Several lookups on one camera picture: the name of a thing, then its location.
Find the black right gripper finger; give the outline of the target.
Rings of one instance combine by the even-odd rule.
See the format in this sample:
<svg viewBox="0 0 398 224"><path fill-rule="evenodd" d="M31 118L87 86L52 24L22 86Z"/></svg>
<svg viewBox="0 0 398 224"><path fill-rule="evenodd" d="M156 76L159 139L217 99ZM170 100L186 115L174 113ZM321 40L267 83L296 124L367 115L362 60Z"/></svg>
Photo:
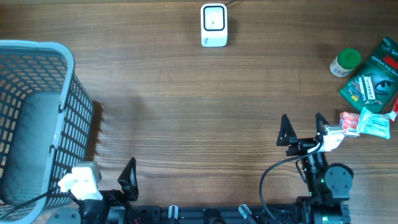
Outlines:
<svg viewBox="0 0 398 224"><path fill-rule="evenodd" d="M329 125L329 122L322 116L321 113L317 113L315 115L315 121L316 121L317 132L321 135L325 135L326 125Z"/></svg>
<svg viewBox="0 0 398 224"><path fill-rule="evenodd" d="M280 122L280 131L277 138L277 146L289 146L297 143L297 135L286 114L283 114Z"/></svg>

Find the red patterned small box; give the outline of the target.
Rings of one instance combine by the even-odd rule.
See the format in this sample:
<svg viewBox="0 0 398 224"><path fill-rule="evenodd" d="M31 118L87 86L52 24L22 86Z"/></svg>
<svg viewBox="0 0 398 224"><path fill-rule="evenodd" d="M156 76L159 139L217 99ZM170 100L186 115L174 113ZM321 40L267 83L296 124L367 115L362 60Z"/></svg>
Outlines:
<svg viewBox="0 0 398 224"><path fill-rule="evenodd" d="M344 131L344 135L348 137L358 137L357 125L359 121L359 114L341 112L340 113L340 126Z"/></svg>

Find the green white small tube box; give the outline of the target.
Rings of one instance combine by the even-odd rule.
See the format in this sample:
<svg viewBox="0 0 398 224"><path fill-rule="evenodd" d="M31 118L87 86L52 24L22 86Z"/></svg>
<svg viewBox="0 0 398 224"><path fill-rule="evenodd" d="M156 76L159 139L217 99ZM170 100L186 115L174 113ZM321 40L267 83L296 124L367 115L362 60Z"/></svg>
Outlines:
<svg viewBox="0 0 398 224"><path fill-rule="evenodd" d="M356 77L356 82L359 84L359 90L361 92L361 98L363 100L364 105L373 105L379 104L382 102L379 101L376 97L376 91L372 80L373 74L368 75L358 75Z"/></svg>

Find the mint wet wipes pack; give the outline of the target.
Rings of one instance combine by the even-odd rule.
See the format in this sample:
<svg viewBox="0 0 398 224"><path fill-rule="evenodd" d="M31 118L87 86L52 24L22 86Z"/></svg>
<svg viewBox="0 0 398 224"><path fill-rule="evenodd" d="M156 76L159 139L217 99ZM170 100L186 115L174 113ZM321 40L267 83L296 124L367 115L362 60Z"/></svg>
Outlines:
<svg viewBox="0 0 398 224"><path fill-rule="evenodd" d="M359 134L390 139L390 117L387 114L374 114L364 107L361 110L356 130Z"/></svg>

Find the green lidded jar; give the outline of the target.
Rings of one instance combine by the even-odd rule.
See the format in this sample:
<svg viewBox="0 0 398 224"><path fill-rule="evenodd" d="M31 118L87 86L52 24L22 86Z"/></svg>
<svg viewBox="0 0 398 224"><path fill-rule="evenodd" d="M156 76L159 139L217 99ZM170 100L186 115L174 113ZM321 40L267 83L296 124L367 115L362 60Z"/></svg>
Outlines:
<svg viewBox="0 0 398 224"><path fill-rule="evenodd" d="M347 77L361 63L361 54L353 48L342 50L330 64L330 72L336 77Z"/></svg>

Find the green glove package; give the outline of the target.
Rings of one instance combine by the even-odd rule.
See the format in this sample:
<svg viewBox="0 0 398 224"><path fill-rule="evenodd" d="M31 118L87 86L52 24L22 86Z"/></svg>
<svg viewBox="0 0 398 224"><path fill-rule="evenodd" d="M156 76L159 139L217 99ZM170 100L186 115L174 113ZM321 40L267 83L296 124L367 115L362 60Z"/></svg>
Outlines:
<svg viewBox="0 0 398 224"><path fill-rule="evenodd" d="M358 75L373 74L372 80L376 91L376 97L381 105L364 105L356 82ZM364 107L372 113L380 113L385 105L397 92L397 42L385 37L375 48L369 58L362 64L359 70L349 79L340 90L340 95L355 109L361 111Z"/></svg>

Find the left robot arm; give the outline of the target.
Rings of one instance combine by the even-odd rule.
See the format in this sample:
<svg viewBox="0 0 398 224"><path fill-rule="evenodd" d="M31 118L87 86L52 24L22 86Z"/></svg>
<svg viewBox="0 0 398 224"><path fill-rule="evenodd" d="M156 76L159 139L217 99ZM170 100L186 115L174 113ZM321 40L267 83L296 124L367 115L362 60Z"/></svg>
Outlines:
<svg viewBox="0 0 398 224"><path fill-rule="evenodd" d="M55 212L48 223L140 223L139 215L131 206L139 190L136 179L136 160L131 158L118 177L120 190L99 190L102 176L93 161L79 162L58 182L60 191L79 206Z"/></svg>

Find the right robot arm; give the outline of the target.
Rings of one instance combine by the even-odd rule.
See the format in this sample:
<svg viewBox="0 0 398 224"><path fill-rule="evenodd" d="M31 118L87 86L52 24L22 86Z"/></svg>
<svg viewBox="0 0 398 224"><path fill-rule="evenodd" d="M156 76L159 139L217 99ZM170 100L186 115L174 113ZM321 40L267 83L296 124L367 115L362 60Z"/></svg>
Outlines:
<svg viewBox="0 0 398 224"><path fill-rule="evenodd" d="M308 197L297 197L292 206L292 223L350 224L349 192L354 172L341 163L329 164L326 153L336 149L345 134L338 124L329 124L320 114L315 115L317 134L299 139L286 114L282 115L276 144L287 146L287 156L301 162L300 176L308 189Z"/></svg>

